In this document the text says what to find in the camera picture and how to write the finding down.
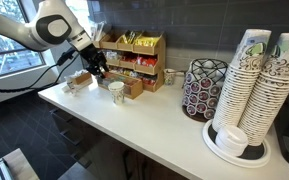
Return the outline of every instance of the wooden organizer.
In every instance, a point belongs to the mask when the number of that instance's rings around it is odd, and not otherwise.
[[[143,85],[144,90],[155,92],[164,83],[163,71],[165,69],[165,34],[164,32],[157,31],[143,31],[141,36],[158,38],[158,41],[154,44],[154,46],[148,47],[121,43],[122,35],[126,32],[128,31],[111,31],[99,41],[99,48],[157,56],[157,62],[154,67],[147,67],[122,60],[107,60],[108,65],[132,69],[136,72],[144,74],[157,75],[157,81],[154,86],[147,84]]]
[[[111,72],[106,72],[105,77],[107,77],[108,79],[113,78],[113,79],[124,82],[124,84],[125,84],[124,96],[127,98],[134,99],[143,93],[143,83],[142,83],[142,80],[140,80],[140,79],[132,78],[130,76],[125,76],[122,74],[115,74],[115,73],[111,73]],[[105,82],[105,79],[104,80],[98,79],[97,83],[98,83],[98,86],[100,86],[104,89],[108,89],[107,86],[111,82],[110,81]]]

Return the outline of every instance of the tree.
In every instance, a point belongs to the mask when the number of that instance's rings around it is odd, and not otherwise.
[[[24,23],[24,18],[17,0],[0,0],[0,14],[17,22]],[[0,51],[10,50],[19,46],[17,42],[0,35]]]

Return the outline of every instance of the floor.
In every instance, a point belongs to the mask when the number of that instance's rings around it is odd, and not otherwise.
[[[36,92],[0,103],[0,158],[20,148],[41,180],[56,180],[75,161]]]
[[[97,180],[89,171],[85,170],[80,164],[75,163],[58,180]]]

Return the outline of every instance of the stack of paper cups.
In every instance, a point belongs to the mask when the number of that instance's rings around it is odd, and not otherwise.
[[[289,33],[281,34],[258,77],[238,125],[259,146],[289,94]]]
[[[237,126],[255,81],[261,71],[271,31],[246,30],[229,66],[222,93],[212,122],[217,132],[226,125]]]

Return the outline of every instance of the cable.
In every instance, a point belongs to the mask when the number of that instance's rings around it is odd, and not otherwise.
[[[44,88],[49,88],[49,87],[52,87],[54,85],[56,85],[57,81],[60,79],[61,75],[63,74],[63,72],[71,65],[73,64],[73,62],[77,59],[77,57],[79,56],[79,54],[77,54],[74,59],[67,65],[65,66],[62,71],[60,72],[60,74],[57,76],[56,80],[50,84],[50,85],[46,85],[46,86],[43,86],[43,87],[39,87],[39,88],[31,88],[31,89],[44,89]]]
[[[39,87],[39,88],[33,88],[32,86],[34,86],[44,75],[47,71],[49,71],[51,68],[55,67],[58,65],[58,63],[48,67],[43,73],[42,75],[40,75],[39,78],[37,78],[37,80],[31,84],[30,86],[27,87],[23,87],[23,88],[17,88],[17,89],[0,89],[0,93],[15,93],[15,92],[21,92],[21,91],[26,91],[26,90],[30,90],[30,89],[43,89],[43,88],[47,88],[47,87],[51,87],[54,86],[57,81],[59,80],[60,76],[62,75],[62,73],[64,72],[65,69],[67,69],[79,56],[79,54],[77,54],[74,59],[72,60],[72,62],[70,62],[65,68],[63,68],[63,70],[60,72],[60,74],[58,75],[56,81],[54,83],[52,83],[51,85],[47,85],[47,86],[43,86],[43,87]]]
[[[50,66],[49,68],[47,68],[47,69],[43,72],[43,74],[40,75],[40,77],[37,78],[37,80],[36,80],[32,85],[30,85],[30,86],[28,86],[28,87],[29,87],[29,88],[33,87],[33,86],[44,76],[44,74],[45,74],[48,70],[52,69],[52,68],[55,67],[56,65],[57,65],[57,64],[54,64],[54,65]]]

